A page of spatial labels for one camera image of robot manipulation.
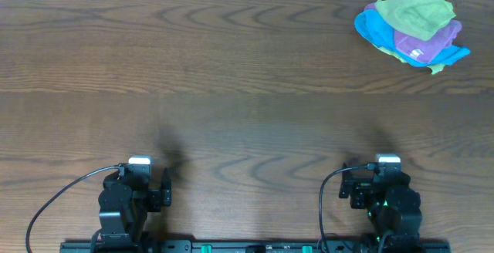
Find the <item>green microfiber cloth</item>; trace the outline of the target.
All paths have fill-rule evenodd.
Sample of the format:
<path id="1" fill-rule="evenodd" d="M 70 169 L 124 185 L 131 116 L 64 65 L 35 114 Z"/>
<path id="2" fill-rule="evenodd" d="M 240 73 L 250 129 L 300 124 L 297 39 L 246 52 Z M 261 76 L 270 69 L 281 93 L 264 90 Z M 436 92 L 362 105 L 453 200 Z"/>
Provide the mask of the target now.
<path id="1" fill-rule="evenodd" d="M 446 0 L 377 0 L 374 7 L 392 28 L 422 41 L 456 17 L 452 3 Z"/>

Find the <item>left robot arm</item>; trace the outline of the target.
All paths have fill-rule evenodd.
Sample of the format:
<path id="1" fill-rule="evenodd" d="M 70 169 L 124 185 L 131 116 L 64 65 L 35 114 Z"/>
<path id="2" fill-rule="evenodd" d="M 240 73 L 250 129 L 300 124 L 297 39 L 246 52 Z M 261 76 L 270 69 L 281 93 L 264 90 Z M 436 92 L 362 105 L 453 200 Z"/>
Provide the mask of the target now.
<path id="1" fill-rule="evenodd" d="M 98 197 L 101 228 L 92 237 L 91 252 L 158 252 L 144 232 L 150 212 L 159 212 L 172 202 L 171 178 L 163 169 L 159 187 L 151 188 L 149 164 L 119 164 L 103 180 Z"/>

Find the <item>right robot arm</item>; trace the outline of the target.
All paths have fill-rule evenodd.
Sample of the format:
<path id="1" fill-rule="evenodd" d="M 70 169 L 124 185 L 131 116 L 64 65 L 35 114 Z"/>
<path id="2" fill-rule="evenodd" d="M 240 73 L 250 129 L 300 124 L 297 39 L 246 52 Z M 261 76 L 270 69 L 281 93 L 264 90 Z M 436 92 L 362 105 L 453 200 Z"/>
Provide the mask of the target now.
<path id="1" fill-rule="evenodd" d="M 412 252 L 419 248 L 420 194 L 399 163 L 343 165 L 339 197 L 364 209 L 374 233 L 363 236 L 362 252 Z"/>

